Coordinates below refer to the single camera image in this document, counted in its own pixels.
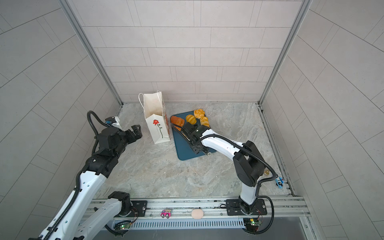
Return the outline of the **striped bread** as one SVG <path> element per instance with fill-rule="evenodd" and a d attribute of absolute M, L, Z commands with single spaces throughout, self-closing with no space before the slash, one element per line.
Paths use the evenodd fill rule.
<path fill-rule="evenodd" d="M 208 128 L 210 127 L 209 119 L 207 117 L 201 117 L 200 124 Z"/>

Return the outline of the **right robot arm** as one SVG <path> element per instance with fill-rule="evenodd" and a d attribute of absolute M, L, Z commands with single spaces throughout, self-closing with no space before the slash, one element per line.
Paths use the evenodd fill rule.
<path fill-rule="evenodd" d="M 204 125 L 172 124 L 172 128 L 187 141 L 195 153 L 207 154 L 211 148 L 233 161 L 236 175 L 242 182 L 240 208 L 246 215 L 252 214 L 256 210 L 257 200 L 262 197 L 259 195 L 262 183 L 274 181 L 278 177 L 256 145 L 251 141 L 232 141 Z"/>

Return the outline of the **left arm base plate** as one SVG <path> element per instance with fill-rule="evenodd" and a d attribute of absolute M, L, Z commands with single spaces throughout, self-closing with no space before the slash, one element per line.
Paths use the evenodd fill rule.
<path fill-rule="evenodd" d="M 144 217 L 147 210 L 147 201 L 131 201 L 129 204 L 123 202 L 122 209 L 118 213 L 119 217 Z"/>

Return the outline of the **red-brown triangular bread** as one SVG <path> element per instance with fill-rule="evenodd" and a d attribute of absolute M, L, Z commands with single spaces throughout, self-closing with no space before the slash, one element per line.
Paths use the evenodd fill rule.
<path fill-rule="evenodd" d="M 177 117 L 177 116 L 171 116 L 170 120 L 171 120 L 172 128 L 174 130 L 176 130 L 176 131 L 181 132 L 182 131 L 182 127 L 185 124 L 185 120 L 183 118 L 180 118 L 180 117 Z"/>

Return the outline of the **small striped bun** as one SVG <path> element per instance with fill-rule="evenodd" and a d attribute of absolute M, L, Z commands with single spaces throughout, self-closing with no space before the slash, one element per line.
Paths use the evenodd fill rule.
<path fill-rule="evenodd" d="M 195 125 L 197 123 L 197 119 L 194 115 L 187 115 L 186 121 L 190 123 L 191 125 Z"/>

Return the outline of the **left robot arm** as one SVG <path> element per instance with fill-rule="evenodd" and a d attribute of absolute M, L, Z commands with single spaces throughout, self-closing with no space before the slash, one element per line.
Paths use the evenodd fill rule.
<path fill-rule="evenodd" d="M 54 219 L 38 236 L 39 240 L 91 240 L 117 215 L 127 216 L 133 211 L 130 195 L 113 192 L 105 203 L 86 221 L 86 213 L 94 195 L 117 165 L 128 144 L 142 137 L 141 126 L 130 130 L 108 126 L 98 136 L 99 150 L 87 159 L 76 176 L 76 186 Z"/>

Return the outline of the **white paper gift bag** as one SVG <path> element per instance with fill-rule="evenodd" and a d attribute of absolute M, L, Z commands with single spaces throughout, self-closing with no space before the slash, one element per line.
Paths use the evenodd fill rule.
<path fill-rule="evenodd" d="M 138 98 L 154 144 L 169 142 L 171 140 L 170 130 L 162 92 L 140 93 Z"/>

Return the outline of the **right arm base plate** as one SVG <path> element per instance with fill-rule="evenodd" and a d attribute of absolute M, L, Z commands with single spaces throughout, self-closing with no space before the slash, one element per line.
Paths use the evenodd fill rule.
<path fill-rule="evenodd" d="M 248 205 L 242 199 L 228 199 L 225 205 L 228 216 L 264 216 L 268 214 L 263 199 L 256 199 L 251 205 Z"/>

